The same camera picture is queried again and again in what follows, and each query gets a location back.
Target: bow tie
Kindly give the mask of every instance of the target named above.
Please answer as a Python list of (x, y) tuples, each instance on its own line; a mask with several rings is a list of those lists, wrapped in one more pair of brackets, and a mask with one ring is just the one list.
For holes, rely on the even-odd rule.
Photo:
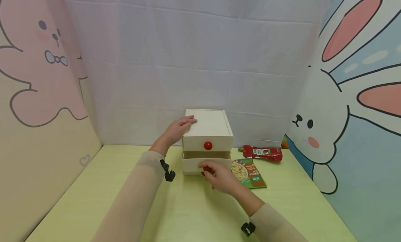
[(49, 50), (45, 51), (45, 58), (48, 63), (62, 63), (64, 66), (68, 66), (68, 60), (66, 57), (57, 57), (53, 55)]

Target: cabinet top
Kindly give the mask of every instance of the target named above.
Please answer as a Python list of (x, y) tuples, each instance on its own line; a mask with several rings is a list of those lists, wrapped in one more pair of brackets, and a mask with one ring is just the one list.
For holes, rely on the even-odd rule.
[(187, 109), (186, 116), (190, 115), (198, 122), (184, 136), (233, 136), (224, 110)]

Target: soup packet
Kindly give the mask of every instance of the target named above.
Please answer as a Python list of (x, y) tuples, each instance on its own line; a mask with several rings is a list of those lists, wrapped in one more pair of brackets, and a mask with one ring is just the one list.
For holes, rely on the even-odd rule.
[(233, 160), (231, 163), (231, 172), (249, 189), (267, 187), (262, 175), (256, 169), (252, 158)]

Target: table surface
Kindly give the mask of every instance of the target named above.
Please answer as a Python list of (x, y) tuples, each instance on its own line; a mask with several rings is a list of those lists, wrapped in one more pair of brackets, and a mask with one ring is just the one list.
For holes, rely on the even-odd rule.
[[(52, 208), (27, 242), (90, 241), (122, 184), (147, 146), (105, 145)], [(232, 149), (232, 159), (242, 153)], [(202, 176), (182, 175), (182, 148), (166, 161), (177, 175), (163, 181), (142, 241), (257, 241), (240, 231), (248, 221), (229, 195)], [(310, 242), (356, 241), (289, 150), (279, 164), (254, 160), (266, 189), (253, 192), (285, 216)]]

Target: sheer sleeve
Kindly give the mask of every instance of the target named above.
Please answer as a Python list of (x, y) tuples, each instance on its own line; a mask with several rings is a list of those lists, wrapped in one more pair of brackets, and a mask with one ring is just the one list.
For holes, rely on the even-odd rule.
[(165, 171), (153, 151), (142, 154), (100, 224), (93, 242), (140, 241), (143, 226)]
[(251, 223), (256, 227), (255, 235), (260, 241), (271, 242), (307, 242), (308, 240), (293, 227), (271, 205), (265, 203), (250, 217)]

